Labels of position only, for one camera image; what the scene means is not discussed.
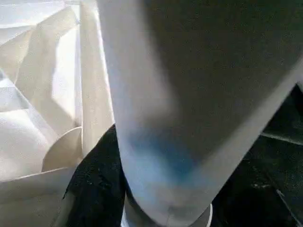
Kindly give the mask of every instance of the white cylindrical tube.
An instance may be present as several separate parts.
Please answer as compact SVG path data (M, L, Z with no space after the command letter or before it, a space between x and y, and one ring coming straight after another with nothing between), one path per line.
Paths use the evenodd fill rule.
M302 71L297 9L264 4L99 1L124 173L159 225L199 218Z

